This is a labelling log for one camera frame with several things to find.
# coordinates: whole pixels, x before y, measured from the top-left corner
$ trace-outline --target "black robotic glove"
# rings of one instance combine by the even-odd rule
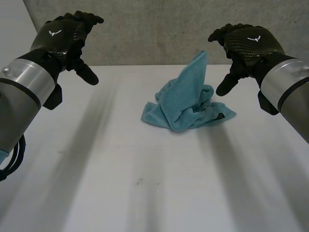
[[[91,85],[98,83],[98,77],[80,58],[82,47],[92,27],[104,20],[94,14],[66,13],[53,21],[47,21],[38,32],[32,46],[33,50],[44,50],[55,57],[61,71],[75,70],[83,80]]]
[[[276,38],[266,28],[260,26],[227,24],[215,30],[208,41],[218,41],[226,51],[226,57],[233,61],[230,73],[225,76],[216,90],[219,96],[229,93],[239,79],[248,76],[255,78],[261,87],[261,78],[253,74],[256,64],[262,62],[269,54],[285,54]],[[272,115],[278,113],[261,91],[258,99],[263,110]]]

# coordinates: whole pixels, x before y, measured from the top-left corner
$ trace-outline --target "gray wall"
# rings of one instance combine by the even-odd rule
[[[226,23],[268,28],[290,56],[309,61],[309,0],[24,0],[36,29],[66,12],[105,19],[89,35],[89,65],[186,64],[206,50],[210,64],[227,64],[207,42]]]

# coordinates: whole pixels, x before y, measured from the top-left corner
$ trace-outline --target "blue cloth corner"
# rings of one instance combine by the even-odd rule
[[[207,65],[205,51],[197,54],[178,78],[170,80],[156,93],[155,103],[147,103],[143,122],[173,131],[213,126],[233,118],[236,113],[220,102],[211,102],[213,88],[204,85]]]

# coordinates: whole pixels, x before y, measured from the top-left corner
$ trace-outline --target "table surface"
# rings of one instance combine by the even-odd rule
[[[39,112],[24,163],[0,184],[0,231],[308,231],[309,145],[260,109],[253,79],[213,96],[238,114],[222,125],[140,121],[183,67],[93,67],[95,87],[62,73],[63,103]],[[207,66],[205,83],[229,67]]]

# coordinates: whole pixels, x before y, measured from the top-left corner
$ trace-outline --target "crumpled blue cloth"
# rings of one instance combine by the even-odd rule
[[[197,54],[178,78],[170,80],[156,93],[154,103],[147,103],[143,122],[184,131],[213,126],[233,118],[236,113],[220,102],[211,102],[213,88],[204,85],[207,65],[205,51]]]

